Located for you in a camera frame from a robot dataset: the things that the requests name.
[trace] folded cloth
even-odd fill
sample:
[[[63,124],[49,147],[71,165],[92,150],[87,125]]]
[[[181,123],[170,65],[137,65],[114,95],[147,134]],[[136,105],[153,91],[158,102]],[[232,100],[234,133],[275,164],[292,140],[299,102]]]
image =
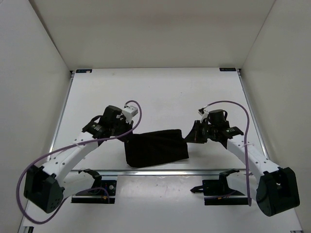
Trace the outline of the folded cloth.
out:
[[[132,167],[154,166],[188,159],[181,130],[132,134],[124,143],[126,162]]]

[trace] black fabric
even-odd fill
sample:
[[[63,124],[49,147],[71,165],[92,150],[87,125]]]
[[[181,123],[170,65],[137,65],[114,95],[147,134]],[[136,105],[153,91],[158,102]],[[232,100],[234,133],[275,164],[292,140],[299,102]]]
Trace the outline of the black fabric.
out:
[[[188,159],[188,146],[181,130],[133,134],[124,143],[126,161],[132,167],[155,166]]]

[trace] white wall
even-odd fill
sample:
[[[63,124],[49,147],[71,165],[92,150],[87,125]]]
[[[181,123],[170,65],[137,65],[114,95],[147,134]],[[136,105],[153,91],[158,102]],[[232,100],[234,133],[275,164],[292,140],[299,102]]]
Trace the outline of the white wall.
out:
[[[22,170],[48,150],[69,77],[29,2],[0,3],[1,233],[18,230],[16,183]]]
[[[70,69],[241,67],[274,0],[30,0]]]
[[[311,232],[310,66],[310,0],[276,0],[242,76],[270,156],[296,173],[305,232]]]

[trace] robotic arm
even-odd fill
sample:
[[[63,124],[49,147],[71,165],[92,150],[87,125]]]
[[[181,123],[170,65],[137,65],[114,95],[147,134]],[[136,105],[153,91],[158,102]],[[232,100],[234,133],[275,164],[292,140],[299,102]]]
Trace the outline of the robotic arm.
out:
[[[132,118],[138,113],[133,106],[123,109],[108,106],[102,116],[94,117],[72,142],[82,143],[93,139],[119,136],[132,129]],[[69,172],[90,152],[101,145],[101,142],[79,144],[77,147],[56,153],[41,167],[33,165],[26,175],[24,196],[46,213],[53,212],[63,199],[80,191],[99,187],[101,176],[91,169]]]
[[[261,211],[272,216],[300,204],[295,173],[281,168],[259,152],[252,144],[244,141],[244,133],[238,127],[230,127],[227,112],[219,109],[208,112],[207,107],[199,110],[201,120],[196,120],[185,140],[189,143],[206,143],[208,139],[220,142],[228,151],[245,164],[245,146],[248,149],[250,197]],[[219,175],[222,190],[226,193],[237,190],[246,195],[246,176],[236,169]]]

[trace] white panel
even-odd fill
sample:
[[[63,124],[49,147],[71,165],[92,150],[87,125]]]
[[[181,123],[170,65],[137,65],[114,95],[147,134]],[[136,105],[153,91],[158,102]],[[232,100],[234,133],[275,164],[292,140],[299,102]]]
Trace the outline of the white panel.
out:
[[[218,68],[145,68],[94,69],[75,74],[63,115],[56,148],[68,145],[108,105],[123,107],[128,100],[142,107],[142,121],[136,133],[181,129],[186,137],[198,109],[217,100],[233,100],[247,108],[237,72],[220,72]],[[228,111],[231,126],[245,130],[244,111],[233,104],[218,104],[212,109]],[[249,140],[261,150],[253,122]],[[188,144],[190,159],[145,169],[227,169],[244,168],[238,158],[220,143]],[[104,142],[75,168],[132,169],[125,160],[124,145],[119,140]]]
[[[34,233],[289,233],[301,230],[294,210],[265,216],[256,204],[204,206],[202,194],[190,189],[202,178],[118,177],[116,203],[71,204],[67,200],[59,213]],[[36,220],[47,214],[33,204],[28,213]],[[33,226],[29,221],[24,226]]]
[[[277,0],[242,75],[270,156],[296,173],[304,232],[311,232],[310,61],[310,0]]]
[[[70,73],[29,2],[0,2],[0,232],[12,233],[17,180],[48,149]]]
[[[31,0],[70,69],[241,67],[274,0]]]

